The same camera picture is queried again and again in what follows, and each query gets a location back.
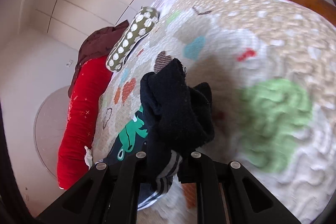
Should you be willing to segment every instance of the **orange heart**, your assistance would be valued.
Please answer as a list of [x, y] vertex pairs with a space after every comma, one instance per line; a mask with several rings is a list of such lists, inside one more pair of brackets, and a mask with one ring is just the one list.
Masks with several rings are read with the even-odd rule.
[[187, 208], [191, 209], [196, 207], [196, 183], [182, 184], [183, 194], [187, 202]]
[[135, 83], [136, 83], [135, 78], [132, 78], [130, 82], [126, 82], [126, 84], [124, 85], [123, 95], [121, 96], [123, 104], [125, 104], [127, 97], [131, 94], [132, 90], [134, 89]]
[[115, 93], [115, 96], [114, 96], [114, 104], [115, 105], [118, 104], [118, 102], [119, 102], [120, 93], [121, 93], [121, 88], [118, 87], [117, 92]]

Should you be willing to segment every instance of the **blue heart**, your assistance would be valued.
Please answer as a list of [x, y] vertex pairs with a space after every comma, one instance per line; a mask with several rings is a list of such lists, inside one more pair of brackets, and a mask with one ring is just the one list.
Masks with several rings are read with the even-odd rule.
[[128, 71], [129, 69], [124, 69], [123, 75], [121, 76], [121, 79], [120, 79], [120, 85], [122, 85], [125, 82], [128, 76]]
[[184, 57], [197, 60], [199, 53], [205, 44], [205, 37], [196, 37], [193, 42], [184, 47]]

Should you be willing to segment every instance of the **green patch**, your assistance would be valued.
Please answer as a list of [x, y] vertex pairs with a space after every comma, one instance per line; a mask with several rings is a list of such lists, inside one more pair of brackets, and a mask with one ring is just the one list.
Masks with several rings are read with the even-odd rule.
[[281, 172], [296, 149], [293, 132], [312, 119], [306, 90], [287, 79], [272, 79], [240, 90], [244, 153], [265, 172]]
[[172, 23], [179, 15], [181, 14], [181, 11], [176, 10], [175, 12], [173, 12], [166, 21], [166, 25], [169, 25], [170, 23]]

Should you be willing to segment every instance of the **olive green pillow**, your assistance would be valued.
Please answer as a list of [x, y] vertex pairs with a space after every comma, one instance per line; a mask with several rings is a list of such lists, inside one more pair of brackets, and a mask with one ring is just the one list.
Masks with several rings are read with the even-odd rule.
[[149, 34], [158, 21], [159, 12], [156, 9], [143, 7], [111, 50], [106, 60], [106, 68], [114, 72], [120, 71], [136, 43]]

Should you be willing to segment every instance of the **bed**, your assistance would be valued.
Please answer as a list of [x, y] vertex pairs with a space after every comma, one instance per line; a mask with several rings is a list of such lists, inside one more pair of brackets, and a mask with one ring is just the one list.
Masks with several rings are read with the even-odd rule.
[[[152, 6], [159, 22], [100, 98], [93, 161], [108, 154], [139, 109], [142, 76], [178, 58], [187, 84], [206, 81], [213, 93], [215, 139], [199, 150], [216, 161], [240, 161], [301, 223], [313, 221], [336, 189], [335, 27], [287, 0], [156, 0]], [[174, 178], [137, 222], [196, 219]]]

